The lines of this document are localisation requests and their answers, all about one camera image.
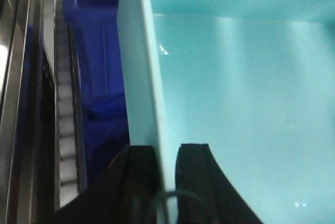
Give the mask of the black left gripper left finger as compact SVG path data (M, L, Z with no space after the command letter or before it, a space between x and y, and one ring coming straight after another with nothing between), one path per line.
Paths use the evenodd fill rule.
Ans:
M144 223L159 189L154 148L127 145L97 181L56 213L56 222Z

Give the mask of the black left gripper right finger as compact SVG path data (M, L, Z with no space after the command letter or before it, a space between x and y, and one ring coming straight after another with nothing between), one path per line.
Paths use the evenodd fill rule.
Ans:
M217 164L208 144L182 144L175 168L177 190L186 190L196 200L179 196L178 223L261 223L248 204L229 182Z

